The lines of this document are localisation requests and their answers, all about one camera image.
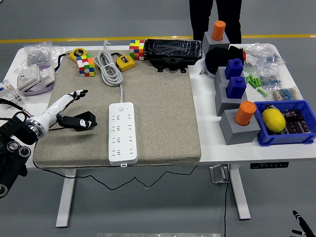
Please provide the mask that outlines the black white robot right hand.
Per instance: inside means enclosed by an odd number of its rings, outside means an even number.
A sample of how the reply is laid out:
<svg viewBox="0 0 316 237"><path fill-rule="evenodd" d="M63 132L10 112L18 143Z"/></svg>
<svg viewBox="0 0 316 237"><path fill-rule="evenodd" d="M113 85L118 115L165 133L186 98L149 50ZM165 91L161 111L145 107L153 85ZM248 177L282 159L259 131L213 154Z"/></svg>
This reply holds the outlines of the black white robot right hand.
<svg viewBox="0 0 316 237"><path fill-rule="evenodd" d="M294 217L296 218L296 220L298 221L299 226L302 228L302 231L292 230L292 232L294 234L298 234L298 235L302 235L306 237L315 237L316 236L315 233L311 230L311 228L306 223L306 221L301 217L301 215L295 210L293 210L292 213Z"/></svg>

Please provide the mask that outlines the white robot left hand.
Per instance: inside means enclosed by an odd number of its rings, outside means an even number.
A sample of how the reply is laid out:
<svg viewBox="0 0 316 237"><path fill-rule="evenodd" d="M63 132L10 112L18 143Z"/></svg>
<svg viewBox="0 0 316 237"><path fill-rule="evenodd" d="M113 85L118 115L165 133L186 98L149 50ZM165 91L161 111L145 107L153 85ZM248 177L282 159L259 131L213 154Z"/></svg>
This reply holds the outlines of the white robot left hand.
<svg viewBox="0 0 316 237"><path fill-rule="evenodd" d="M69 94L65 94L48 107L41 116L35 118L41 126L43 136L49 131L49 128L57 122L60 126L80 130L95 127L97 125L96 121L61 115L61 112L63 112L71 103L84 97L87 92L88 90L77 90Z"/></svg>

